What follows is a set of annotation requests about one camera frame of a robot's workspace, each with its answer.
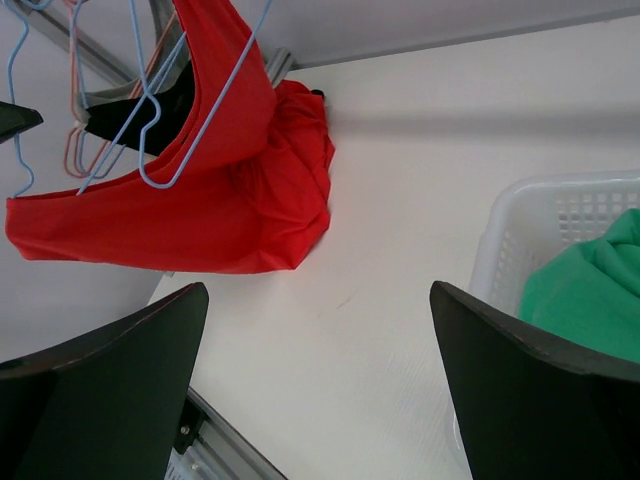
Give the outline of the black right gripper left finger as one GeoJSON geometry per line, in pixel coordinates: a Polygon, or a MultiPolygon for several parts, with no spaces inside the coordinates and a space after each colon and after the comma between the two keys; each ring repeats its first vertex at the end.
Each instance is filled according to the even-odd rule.
{"type": "Polygon", "coordinates": [[[161,479],[204,331],[192,283],[1,365],[4,479],[161,479]]]}

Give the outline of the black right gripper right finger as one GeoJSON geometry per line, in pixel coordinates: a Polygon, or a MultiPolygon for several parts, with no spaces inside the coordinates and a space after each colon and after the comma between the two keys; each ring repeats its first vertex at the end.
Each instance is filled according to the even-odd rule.
{"type": "Polygon", "coordinates": [[[436,338],[475,479],[636,479],[639,366],[442,281],[436,338]]]}

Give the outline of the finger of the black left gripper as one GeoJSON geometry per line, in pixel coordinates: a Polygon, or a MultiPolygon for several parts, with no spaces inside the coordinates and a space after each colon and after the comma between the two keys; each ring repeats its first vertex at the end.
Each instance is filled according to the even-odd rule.
{"type": "Polygon", "coordinates": [[[31,108],[0,102],[0,143],[3,144],[44,122],[41,114],[31,108]]]}

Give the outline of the green tank top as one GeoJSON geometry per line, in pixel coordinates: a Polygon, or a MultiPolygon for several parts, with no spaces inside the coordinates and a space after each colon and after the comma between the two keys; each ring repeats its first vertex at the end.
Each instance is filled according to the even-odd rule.
{"type": "Polygon", "coordinates": [[[597,352],[639,361],[639,211],[532,273],[518,317],[597,352]]]}

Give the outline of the red tank top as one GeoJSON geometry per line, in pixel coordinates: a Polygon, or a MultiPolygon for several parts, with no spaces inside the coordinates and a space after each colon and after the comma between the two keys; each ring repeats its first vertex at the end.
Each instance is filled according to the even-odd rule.
{"type": "Polygon", "coordinates": [[[185,124],[143,173],[8,200],[5,233],[25,259],[254,274],[296,268],[328,229],[323,98],[269,81],[231,3],[175,8],[195,76],[185,124]]]}

